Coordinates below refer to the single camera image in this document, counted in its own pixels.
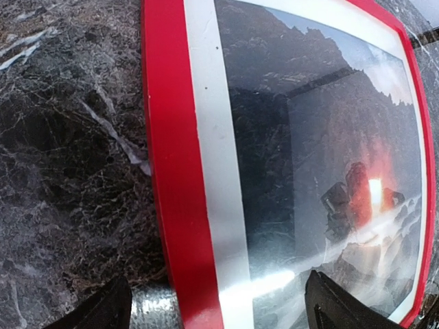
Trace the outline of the landscape photo print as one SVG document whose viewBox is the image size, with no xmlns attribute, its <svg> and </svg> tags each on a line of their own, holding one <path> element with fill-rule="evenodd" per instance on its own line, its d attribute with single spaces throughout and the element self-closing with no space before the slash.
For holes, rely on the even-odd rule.
<svg viewBox="0 0 439 329">
<path fill-rule="evenodd" d="M 306 328 L 321 271 L 400 322 L 424 230 L 419 115 L 403 61 L 266 5 L 216 1 L 256 328 Z"/>
</svg>

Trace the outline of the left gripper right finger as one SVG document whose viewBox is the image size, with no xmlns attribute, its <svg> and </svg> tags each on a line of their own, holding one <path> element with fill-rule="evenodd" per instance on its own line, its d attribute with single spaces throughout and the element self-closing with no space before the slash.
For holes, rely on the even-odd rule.
<svg viewBox="0 0 439 329">
<path fill-rule="evenodd" d="M 310 272 L 305 285 L 305 306 L 310 328 L 402 328 L 344 290 L 321 271 Z"/>
</svg>

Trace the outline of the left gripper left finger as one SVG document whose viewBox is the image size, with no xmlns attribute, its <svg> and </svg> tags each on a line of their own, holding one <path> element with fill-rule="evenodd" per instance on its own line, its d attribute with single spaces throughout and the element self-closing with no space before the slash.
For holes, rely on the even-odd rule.
<svg viewBox="0 0 439 329">
<path fill-rule="evenodd" d="M 130 327 L 132 292 L 126 277 L 116 276 L 77 308 L 45 329 Z"/>
</svg>

